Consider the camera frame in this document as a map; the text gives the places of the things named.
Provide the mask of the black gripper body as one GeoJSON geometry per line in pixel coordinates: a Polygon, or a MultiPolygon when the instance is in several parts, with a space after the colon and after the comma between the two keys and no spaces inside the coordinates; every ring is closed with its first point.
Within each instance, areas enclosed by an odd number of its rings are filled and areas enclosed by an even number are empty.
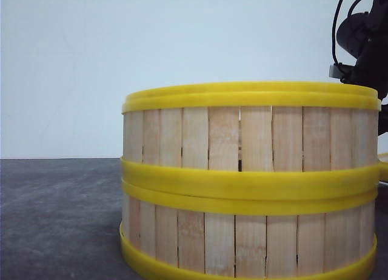
{"type": "Polygon", "coordinates": [[[329,76],[342,83],[372,88],[378,99],[387,97],[387,0],[354,0],[337,26],[343,0],[332,22],[332,58],[329,76]],[[355,65],[339,62],[336,46],[356,59],[355,65]]]}

